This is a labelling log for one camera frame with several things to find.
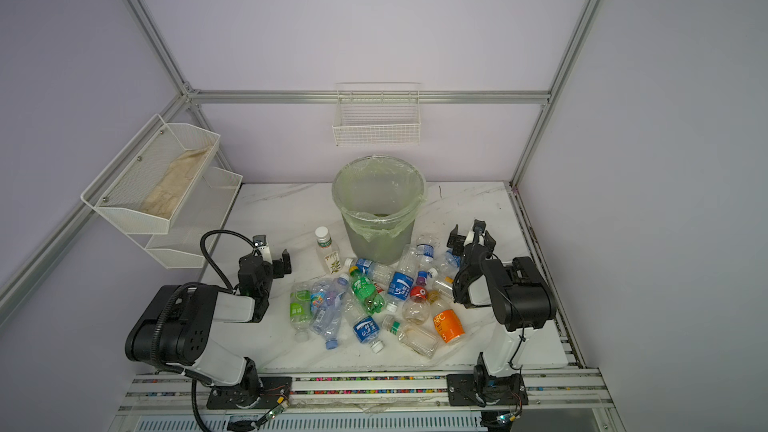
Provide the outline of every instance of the green plastic bottle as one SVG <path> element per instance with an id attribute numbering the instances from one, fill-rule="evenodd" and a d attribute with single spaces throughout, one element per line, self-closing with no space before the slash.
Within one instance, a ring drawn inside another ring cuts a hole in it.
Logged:
<path id="1" fill-rule="evenodd" d="M 369 314 L 380 312 L 384 308 L 384 299 L 376 290 L 376 285 L 366 277 L 357 266 L 350 267 L 352 293 Z"/>

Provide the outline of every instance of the trash can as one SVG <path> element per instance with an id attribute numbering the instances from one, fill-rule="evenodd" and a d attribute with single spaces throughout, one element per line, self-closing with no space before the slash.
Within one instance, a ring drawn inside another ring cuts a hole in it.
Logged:
<path id="1" fill-rule="evenodd" d="M 332 195 L 355 254 L 392 264 L 411 241 L 418 208 L 426 200 L 426 184 L 408 162 L 370 156 L 339 171 Z"/>

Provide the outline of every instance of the orange bottle label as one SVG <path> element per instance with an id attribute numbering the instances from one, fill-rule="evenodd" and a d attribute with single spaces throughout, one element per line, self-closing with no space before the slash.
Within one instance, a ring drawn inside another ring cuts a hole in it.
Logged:
<path id="1" fill-rule="evenodd" d="M 464 335 L 462 322 L 458 320 L 456 312 L 451 309 L 437 314 L 432 321 L 435 322 L 435 330 L 446 343 L 452 341 L 459 335 Z"/>

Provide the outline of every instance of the brown cloth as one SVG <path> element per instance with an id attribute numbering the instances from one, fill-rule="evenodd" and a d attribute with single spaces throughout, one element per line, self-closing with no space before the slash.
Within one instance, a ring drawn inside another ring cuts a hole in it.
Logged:
<path id="1" fill-rule="evenodd" d="M 205 149 L 187 150 L 175 158 L 163 179 L 141 204 L 140 212 L 151 216 L 170 218 L 178 207 L 192 179 L 208 157 L 212 146 Z"/>

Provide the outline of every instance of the pile of plastic bottles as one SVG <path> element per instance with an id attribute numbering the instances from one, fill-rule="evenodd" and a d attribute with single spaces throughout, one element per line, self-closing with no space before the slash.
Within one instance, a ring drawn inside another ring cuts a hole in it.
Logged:
<path id="1" fill-rule="evenodd" d="M 323 239 L 320 246 L 324 249 L 318 255 L 328 266 L 330 236 L 327 229 L 321 232 L 318 243 Z M 294 284 L 290 320 L 296 340 L 307 340 L 307 331 L 312 331 L 322 337 L 326 349 L 334 349 L 343 320 L 357 340 L 374 353 L 384 349 L 379 324 L 401 344 L 428 358 L 441 342 L 454 345 L 461 341 L 464 328 L 450 305 L 458 258 L 450 252 L 436 258 L 437 244 L 433 236 L 422 235 L 405 246 L 397 266 L 348 258 L 341 268 L 348 273 L 339 272 L 313 284 Z M 383 317 L 374 319 L 384 311 Z"/>

